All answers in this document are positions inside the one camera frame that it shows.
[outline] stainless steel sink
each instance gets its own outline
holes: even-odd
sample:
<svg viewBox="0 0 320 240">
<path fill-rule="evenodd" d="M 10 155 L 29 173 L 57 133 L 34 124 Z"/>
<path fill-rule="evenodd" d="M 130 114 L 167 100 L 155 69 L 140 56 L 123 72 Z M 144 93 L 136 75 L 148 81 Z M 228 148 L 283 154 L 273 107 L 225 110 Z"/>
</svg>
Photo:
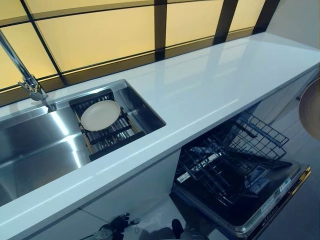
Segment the stainless steel sink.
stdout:
<svg viewBox="0 0 320 240">
<path fill-rule="evenodd" d="M 58 99 L 54 112 L 39 107 L 0 118 L 0 206 L 94 160 L 92 146 L 88 147 L 69 102 L 94 98 L 106 90 L 112 91 L 131 125 L 142 133 L 140 137 L 166 125 L 125 80 Z M 111 150 L 102 149 L 94 156 L 101 157 L 126 143 L 129 141 L 112 144 Z"/>
</svg>

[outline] chrome faucet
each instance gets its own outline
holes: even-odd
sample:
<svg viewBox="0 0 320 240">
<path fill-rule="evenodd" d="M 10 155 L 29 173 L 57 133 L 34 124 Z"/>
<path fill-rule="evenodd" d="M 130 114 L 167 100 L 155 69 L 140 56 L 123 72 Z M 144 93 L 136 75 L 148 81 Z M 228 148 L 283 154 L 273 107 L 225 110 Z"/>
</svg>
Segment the chrome faucet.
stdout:
<svg viewBox="0 0 320 240">
<path fill-rule="evenodd" d="M 54 103 L 48 104 L 47 102 L 47 93 L 41 87 L 39 82 L 36 80 L 35 76 L 32 75 L 26 66 L 22 63 L 8 40 L 6 39 L 5 35 L 0 30 L 0 44 L 3 47 L 4 51 L 8 54 L 14 65 L 18 68 L 18 70 L 22 74 L 23 82 L 19 81 L 18 84 L 25 89 L 32 100 L 41 101 L 43 105 L 48 108 L 48 112 L 53 112 L 56 110 L 56 105 Z"/>
</svg>

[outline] dishwasher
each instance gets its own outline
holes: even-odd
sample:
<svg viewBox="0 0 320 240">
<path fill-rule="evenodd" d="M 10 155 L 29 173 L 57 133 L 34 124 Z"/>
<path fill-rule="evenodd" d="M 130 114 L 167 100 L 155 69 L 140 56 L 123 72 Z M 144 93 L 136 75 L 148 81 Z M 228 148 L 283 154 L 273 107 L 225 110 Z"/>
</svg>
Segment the dishwasher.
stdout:
<svg viewBox="0 0 320 240">
<path fill-rule="evenodd" d="M 172 192 L 229 239 L 254 240 L 311 174 L 288 138 L 245 110 L 181 149 Z"/>
</svg>

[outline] wire rack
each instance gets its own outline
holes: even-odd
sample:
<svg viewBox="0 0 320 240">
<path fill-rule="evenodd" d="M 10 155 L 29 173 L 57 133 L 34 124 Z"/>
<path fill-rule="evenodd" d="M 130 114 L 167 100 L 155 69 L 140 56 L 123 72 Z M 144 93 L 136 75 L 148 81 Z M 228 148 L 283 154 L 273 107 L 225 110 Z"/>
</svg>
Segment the wire rack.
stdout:
<svg viewBox="0 0 320 240">
<path fill-rule="evenodd" d="M 111 89 L 69 101 L 69 105 L 78 120 L 85 144 L 90 151 L 91 161 L 146 135 L 130 120 L 123 107 L 121 107 L 118 119 L 111 126 L 100 131 L 86 130 L 80 121 L 82 114 L 91 105 L 105 100 L 115 100 Z"/>
<path fill-rule="evenodd" d="M 191 177 L 224 205 L 256 197 L 249 187 L 286 154 L 288 140 L 244 111 L 182 148 L 175 181 Z"/>
</svg>

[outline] white countertop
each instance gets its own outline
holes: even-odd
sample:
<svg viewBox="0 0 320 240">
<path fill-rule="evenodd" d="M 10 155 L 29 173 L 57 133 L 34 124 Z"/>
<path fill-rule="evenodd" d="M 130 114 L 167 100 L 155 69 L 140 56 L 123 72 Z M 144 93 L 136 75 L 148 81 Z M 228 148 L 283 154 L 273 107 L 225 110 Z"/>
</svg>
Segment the white countertop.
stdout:
<svg viewBox="0 0 320 240">
<path fill-rule="evenodd" d="M 126 79 L 166 126 L 1 206 L 0 239 L 39 230 L 319 62 L 315 48 L 260 33 L 50 92 L 57 99 Z M 4 106 L 0 117 L 34 105 Z"/>
</svg>

